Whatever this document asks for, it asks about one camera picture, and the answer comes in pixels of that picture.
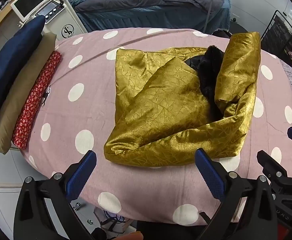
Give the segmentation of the gold satin padded jacket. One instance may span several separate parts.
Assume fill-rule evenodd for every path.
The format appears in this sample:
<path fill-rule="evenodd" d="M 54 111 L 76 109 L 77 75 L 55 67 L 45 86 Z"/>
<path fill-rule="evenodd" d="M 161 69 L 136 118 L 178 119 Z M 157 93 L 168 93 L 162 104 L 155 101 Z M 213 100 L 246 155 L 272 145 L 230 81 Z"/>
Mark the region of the gold satin padded jacket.
<path fill-rule="evenodd" d="M 234 157 L 253 115 L 260 35 L 235 34 L 216 46 L 161 51 L 120 49 L 115 64 L 115 126 L 104 145 L 113 163 L 180 166 L 196 150 Z"/>

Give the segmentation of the black metal shelf cart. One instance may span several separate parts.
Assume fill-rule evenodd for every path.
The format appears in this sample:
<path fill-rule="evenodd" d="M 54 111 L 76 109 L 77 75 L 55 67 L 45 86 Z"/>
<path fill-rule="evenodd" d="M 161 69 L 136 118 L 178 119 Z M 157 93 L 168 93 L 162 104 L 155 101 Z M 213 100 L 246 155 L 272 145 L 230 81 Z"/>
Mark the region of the black metal shelf cart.
<path fill-rule="evenodd" d="M 292 25 L 276 10 L 261 38 L 262 50 L 292 67 Z"/>

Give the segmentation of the red floral folded cloth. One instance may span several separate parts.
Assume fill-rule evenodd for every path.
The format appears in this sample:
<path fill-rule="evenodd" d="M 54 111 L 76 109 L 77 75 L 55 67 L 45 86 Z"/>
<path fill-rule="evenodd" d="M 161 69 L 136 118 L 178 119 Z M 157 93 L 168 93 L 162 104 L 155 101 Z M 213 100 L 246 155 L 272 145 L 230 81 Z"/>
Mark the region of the red floral folded cloth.
<path fill-rule="evenodd" d="M 19 149 L 25 150 L 27 148 L 33 122 L 42 103 L 42 97 L 61 61 L 61 58 L 62 55 L 60 52 L 53 51 L 38 75 L 34 86 L 30 90 L 13 131 L 12 142 Z"/>

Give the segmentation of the tan pillow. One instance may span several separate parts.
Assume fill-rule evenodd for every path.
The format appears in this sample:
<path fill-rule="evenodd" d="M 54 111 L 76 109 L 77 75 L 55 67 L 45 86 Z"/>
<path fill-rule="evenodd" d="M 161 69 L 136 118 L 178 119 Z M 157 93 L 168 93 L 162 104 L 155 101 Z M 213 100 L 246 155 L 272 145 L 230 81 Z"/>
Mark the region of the tan pillow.
<path fill-rule="evenodd" d="M 45 33 L 27 63 L 15 79 L 0 110 L 0 153 L 11 147 L 13 131 L 30 90 L 55 48 L 57 35 Z"/>

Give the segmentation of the navy blue pillow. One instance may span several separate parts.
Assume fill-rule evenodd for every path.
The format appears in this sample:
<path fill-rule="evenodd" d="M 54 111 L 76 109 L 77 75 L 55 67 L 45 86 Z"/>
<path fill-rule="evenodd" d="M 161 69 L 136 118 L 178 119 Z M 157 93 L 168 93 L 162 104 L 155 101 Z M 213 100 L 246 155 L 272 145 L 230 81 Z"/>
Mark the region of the navy blue pillow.
<path fill-rule="evenodd" d="M 38 47 L 44 26 L 44 16 L 33 18 L 0 50 L 0 109 L 19 72 Z"/>

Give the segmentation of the white machine with panel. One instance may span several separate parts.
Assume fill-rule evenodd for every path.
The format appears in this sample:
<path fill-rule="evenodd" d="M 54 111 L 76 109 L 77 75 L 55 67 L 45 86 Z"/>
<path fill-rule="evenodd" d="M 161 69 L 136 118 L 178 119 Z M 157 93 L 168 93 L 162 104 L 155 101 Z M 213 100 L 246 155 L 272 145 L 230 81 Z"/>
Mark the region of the white machine with panel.
<path fill-rule="evenodd" d="M 87 33 L 86 28 L 68 0 L 49 0 L 33 15 L 45 17 L 44 33 L 54 33 L 57 41 Z"/>

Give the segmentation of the grey blue massage bed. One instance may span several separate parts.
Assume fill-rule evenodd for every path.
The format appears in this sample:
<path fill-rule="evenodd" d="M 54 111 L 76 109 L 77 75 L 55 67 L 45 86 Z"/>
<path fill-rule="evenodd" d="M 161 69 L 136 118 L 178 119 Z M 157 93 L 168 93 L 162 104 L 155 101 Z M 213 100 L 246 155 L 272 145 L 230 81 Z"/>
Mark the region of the grey blue massage bed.
<path fill-rule="evenodd" d="M 87 31 L 119 28 L 229 30 L 230 0 L 68 0 Z"/>

